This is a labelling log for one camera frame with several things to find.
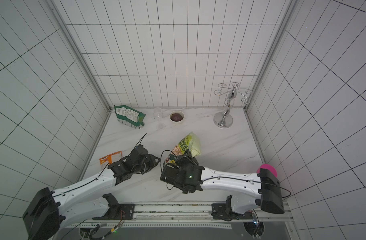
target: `marble tabletop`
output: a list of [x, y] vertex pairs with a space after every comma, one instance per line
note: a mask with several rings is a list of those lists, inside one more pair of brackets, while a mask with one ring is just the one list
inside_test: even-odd
[[[200, 166], [219, 171], [251, 173], [256, 172], [262, 164], [243, 109], [231, 110], [234, 122], [226, 129], [217, 127], [213, 122], [214, 114], [222, 110], [219, 108], [163, 109], [162, 122], [166, 127], [162, 130], [156, 128], [153, 109], [137, 110], [146, 114], [142, 129], [123, 125], [117, 121], [116, 115], [111, 113], [83, 179], [101, 171], [99, 158], [117, 151], [122, 151], [123, 156], [130, 154], [145, 133], [147, 135], [141, 144], [157, 157], [160, 157], [163, 150], [172, 150], [182, 138], [193, 131], [201, 142], [202, 154], [196, 157]], [[169, 114], [174, 110], [185, 114], [181, 124], [174, 124], [169, 119]], [[168, 190], [166, 183], [160, 180], [160, 175], [160, 166], [144, 175], [135, 174], [131, 179], [114, 186], [112, 194], [119, 202], [223, 202], [232, 194], [224, 190], [182, 194], [182, 191], [176, 188]]]

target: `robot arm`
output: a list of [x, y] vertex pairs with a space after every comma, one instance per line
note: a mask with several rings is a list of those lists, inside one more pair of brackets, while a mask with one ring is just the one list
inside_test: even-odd
[[227, 190], [233, 192], [226, 201], [229, 214], [245, 214], [260, 208], [273, 214], [283, 214], [281, 187], [276, 177], [267, 169], [260, 173], [236, 174], [219, 172], [199, 166], [189, 150], [178, 156], [176, 166], [164, 167], [160, 180], [174, 185], [184, 194], [196, 190]]
[[23, 215], [29, 239], [48, 239], [60, 228], [93, 217], [120, 219], [121, 209], [110, 188], [150, 171], [159, 161], [139, 144], [129, 156], [92, 177], [54, 191], [39, 190]]

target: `wine glass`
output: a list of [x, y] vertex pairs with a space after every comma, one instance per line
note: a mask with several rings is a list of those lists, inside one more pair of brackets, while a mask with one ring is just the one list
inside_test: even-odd
[[166, 125], [161, 122], [161, 119], [163, 118], [163, 110], [161, 108], [154, 108], [154, 118], [157, 122], [159, 122], [156, 126], [158, 130], [166, 127]]

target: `orange snack package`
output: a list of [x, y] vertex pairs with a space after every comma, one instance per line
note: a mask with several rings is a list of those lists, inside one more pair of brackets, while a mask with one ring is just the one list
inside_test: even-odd
[[122, 159], [121, 151], [111, 153], [105, 157], [99, 158], [101, 169], [103, 170], [108, 163], [117, 162]]

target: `white bowl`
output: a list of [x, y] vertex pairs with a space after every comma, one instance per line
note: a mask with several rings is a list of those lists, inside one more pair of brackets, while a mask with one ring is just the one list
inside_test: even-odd
[[[179, 122], [172, 121], [171, 116], [172, 116], [172, 114], [174, 114], [174, 113], [179, 113], [179, 114], [183, 117], [183, 119], [182, 119], [181, 121], [179, 121]], [[171, 122], [173, 122], [174, 124], [181, 124], [181, 123], [183, 122], [183, 120], [184, 120], [184, 113], [182, 113], [181, 111], [173, 111], [173, 112], [171, 112], [171, 113], [169, 114], [169, 120], [170, 120]]]

